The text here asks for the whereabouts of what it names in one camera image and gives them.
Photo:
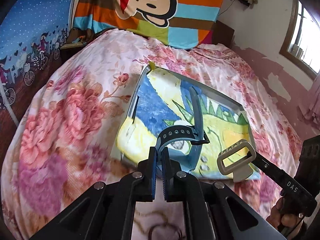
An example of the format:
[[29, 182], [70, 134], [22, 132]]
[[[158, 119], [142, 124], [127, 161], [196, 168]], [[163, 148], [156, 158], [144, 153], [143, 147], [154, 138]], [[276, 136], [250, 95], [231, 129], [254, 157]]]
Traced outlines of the person's right hand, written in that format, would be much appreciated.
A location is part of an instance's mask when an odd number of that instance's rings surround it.
[[302, 222], [300, 222], [300, 218], [293, 214], [284, 214], [281, 215], [280, 211], [283, 208], [283, 202], [284, 198], [281, 197], [275, 204], [274, 207], [272, 207], [270, 215], [267, 217], [266, 221], [270, 223], [274, 228], [278, 228], [280, 224], [282, 224], [285, 227], [294, 228], [296, 230], [300, 230], [302, 226]]

